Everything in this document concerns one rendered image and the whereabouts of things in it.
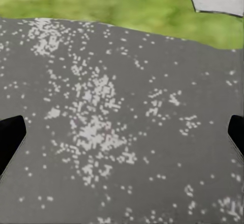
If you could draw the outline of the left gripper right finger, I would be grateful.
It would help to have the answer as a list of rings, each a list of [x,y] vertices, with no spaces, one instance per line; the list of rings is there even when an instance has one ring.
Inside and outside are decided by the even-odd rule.
[[[228,134],[244,155],[244,117],[238,115],[231,117]]]

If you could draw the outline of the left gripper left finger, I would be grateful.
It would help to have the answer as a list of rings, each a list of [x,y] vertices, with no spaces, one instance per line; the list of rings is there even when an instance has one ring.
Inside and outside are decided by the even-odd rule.
[[[19,115],[0,121],[0,176],[26,135],[24,118]]]

